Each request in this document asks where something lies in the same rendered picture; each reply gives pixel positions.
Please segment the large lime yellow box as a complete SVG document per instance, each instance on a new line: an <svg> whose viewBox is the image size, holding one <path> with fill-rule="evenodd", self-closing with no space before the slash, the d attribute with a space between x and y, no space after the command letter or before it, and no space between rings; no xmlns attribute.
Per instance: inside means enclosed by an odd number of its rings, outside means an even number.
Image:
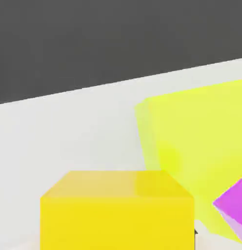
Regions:
<svg viewBox="0 0 242 250"><path fill-rule="evenodd" d="M135 115L146 168L181 184L211 233L239 241L213 202L242 178L242 80L146 98Z"/></svg>

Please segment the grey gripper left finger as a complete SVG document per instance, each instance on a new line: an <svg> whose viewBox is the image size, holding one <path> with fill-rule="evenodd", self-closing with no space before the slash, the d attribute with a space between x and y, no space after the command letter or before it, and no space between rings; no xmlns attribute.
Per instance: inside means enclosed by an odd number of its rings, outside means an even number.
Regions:
<svg viewBox="0 0 242 250"><path fill-rule="evenodd" d="M28 241L14 247L14 250L40 250L40 242L39 240Z"/></svg>

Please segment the small magenta cube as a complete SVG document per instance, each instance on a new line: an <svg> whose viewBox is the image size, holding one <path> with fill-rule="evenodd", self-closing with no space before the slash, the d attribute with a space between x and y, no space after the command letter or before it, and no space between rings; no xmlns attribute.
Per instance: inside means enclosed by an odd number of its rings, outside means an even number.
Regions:
<svg viewBox="0 0 242 250"><path fill-rule="evenodd" d="M242 241L242 178L217 198L213 205Z"/></svg>

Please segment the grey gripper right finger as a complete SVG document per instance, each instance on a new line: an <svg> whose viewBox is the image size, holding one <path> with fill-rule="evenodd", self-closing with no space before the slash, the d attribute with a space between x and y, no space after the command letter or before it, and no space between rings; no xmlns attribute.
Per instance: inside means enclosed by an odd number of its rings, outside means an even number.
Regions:
<svg viewBox="0 0 242 250"><path fill-rule="evenodd" d="M226 239L212 234L200 221L194 222L195 231L195 250L228 250Z"/></svg>

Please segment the small yellow cube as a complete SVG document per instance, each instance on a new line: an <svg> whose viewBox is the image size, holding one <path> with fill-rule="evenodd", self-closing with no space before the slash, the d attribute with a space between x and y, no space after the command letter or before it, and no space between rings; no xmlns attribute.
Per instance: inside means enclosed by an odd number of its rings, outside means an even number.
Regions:
<svg viewBox="0 0 242 250"><path fill-rule="evenodd" d="M40 250L194 249L194 199L165 171L71 171L40 199Z"/></svg>

